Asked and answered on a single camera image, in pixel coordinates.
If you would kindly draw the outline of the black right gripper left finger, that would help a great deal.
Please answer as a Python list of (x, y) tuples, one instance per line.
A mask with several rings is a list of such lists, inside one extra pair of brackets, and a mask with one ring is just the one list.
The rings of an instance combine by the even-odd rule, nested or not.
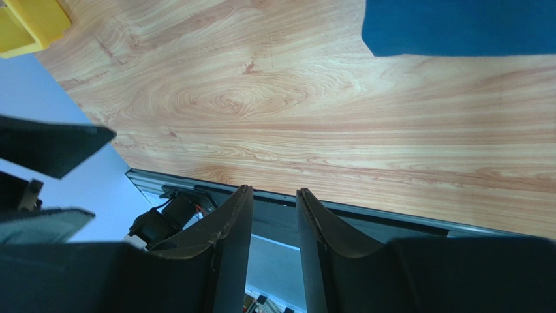
[(241, 312), (253, 219), (242, 185), (149, 251), (129, 243), (1, 247), (2, 312)]

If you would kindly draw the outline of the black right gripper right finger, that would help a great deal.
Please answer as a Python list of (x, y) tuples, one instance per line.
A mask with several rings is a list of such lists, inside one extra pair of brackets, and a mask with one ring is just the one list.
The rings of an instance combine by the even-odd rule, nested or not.
[(554, 312), (555, 242), (538, 237), (381, 243), (343, 220), (299, 230), (309, 312)]

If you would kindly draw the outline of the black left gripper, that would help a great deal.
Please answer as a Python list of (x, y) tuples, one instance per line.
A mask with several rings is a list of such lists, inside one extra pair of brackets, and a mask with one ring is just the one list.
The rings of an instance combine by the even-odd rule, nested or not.
[[(1, 158), (62, 179), (116, 137), (102, 125), (43, 123), (1, 116)], [(1, 172), (1, 243), (64, 243), (89, 224), (95, 213), (42, 209), (44, 183)]]

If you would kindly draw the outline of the blue t-shirt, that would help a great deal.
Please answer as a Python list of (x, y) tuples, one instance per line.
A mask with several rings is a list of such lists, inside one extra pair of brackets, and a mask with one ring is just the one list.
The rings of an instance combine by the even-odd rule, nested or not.
[(554, 1), (367, 1), (362, 40), (376, 57), (555, 53)]

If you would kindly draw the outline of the yellow plastic bin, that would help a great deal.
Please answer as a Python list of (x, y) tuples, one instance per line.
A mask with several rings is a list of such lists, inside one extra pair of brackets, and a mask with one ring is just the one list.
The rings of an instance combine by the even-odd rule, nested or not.
[(1, 1), (1, 58), (45, 50), (70, 27), (56, 0)]

